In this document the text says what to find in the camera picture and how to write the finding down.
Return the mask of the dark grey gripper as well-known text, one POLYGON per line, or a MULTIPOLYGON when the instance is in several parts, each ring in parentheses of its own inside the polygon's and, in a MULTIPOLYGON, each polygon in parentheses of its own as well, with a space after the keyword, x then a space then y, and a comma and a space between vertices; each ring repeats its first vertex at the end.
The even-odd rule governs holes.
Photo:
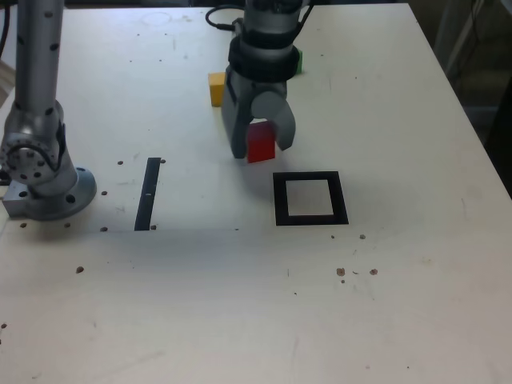
POLYGON ((252 115, 272 125, 280 150, 292 147, 296 121, 286 97, 287 87, 284 82, 255 82, 234 70, 226 72, 222 120, 234 158, 242 159, 247 154, 247 134, 252 115), (250 95, 256 91, 265 92, 254 97, 250 112, 250 95))

